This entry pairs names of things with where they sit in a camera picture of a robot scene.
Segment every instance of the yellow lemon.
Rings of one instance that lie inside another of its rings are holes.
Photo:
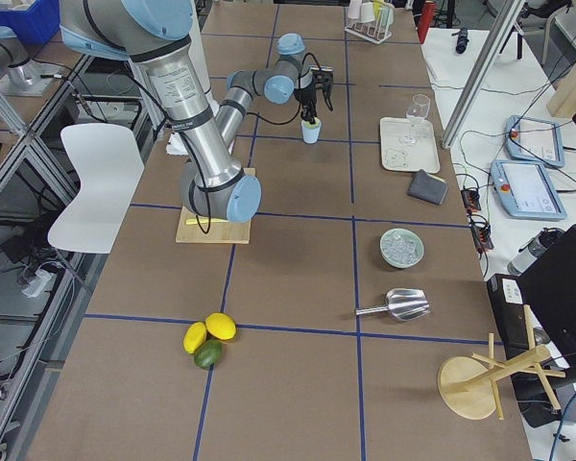
[[[194,353],[207,339],[207,328],[203,322],[192,324],[183,336],[183,348],[188,353]]]
[[[227,314],[215,312],[204,319],[207,330],[218,339],[232,339],[237,333],[237,325]]]

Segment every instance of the brown tabletop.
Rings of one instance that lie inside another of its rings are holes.
[[[273,41],[296,29],[322,61],[327,41],[337,75],[345,73],[333,89],[335,111],[319,104],[324,134],[311,146],[298,124],[242,126],[234,155],[263,185],[248,245],[175,243],[184,159],[165,154],[166,139],[156,144],[29,461],[530,459],[508,381],[503,422],[464,420],[437,392],[447,358],[487,352],[495,329],[486,288],[448,152],[440,151],[450,184],[440,207],[405,195],[409,175],[382,170],[379,116],[398,116],[415,88],[374,85],[350,60],[360,47],[379,54],[377,65],[385,50],[403,47],[406,67],[419,69],[416,90],[430,90],[411,13],[396,11],[391,42],[379,46],[345,36],[344,14],[214,4],[204,42],[216,98],[220,77],[243,62],[264,66]],[[386,69],[395,82],[409,75]],[[294,113],[262,101],[255,109],[275,120]],[[424,258],[410,269],[379,253],[380,235],[395,227],[423,241]],[[396,287],[423,289],[432,314],[404,324],[355,318],[355,307],[381,303]],[[206,372],[181,340],[213,311],[239,330]]]

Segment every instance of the glass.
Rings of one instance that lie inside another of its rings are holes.
[[[410,122],[409,131],[399,138],[401,144],[413,146],[418,142],[416,136],[417,125],[420,124],[428,115],[431,108],[431,100],[424,94],[417,94],[412,98],[410,104],[405,111],[405,118]]]

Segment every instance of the metal scoop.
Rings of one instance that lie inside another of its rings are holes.
[[[431,307],[422,290],[395,288],[386,294],[386,304],[375,307],[359,307],[355,313],[356,315],[365,315],[384,311],[388,311],[395,320],[407,322],[428,314],[431,312]]]

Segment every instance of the tablet screen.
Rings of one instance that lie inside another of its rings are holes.
[[[559,212],[538,165],[504,163],[503,170],[520,211],[551,214]]]

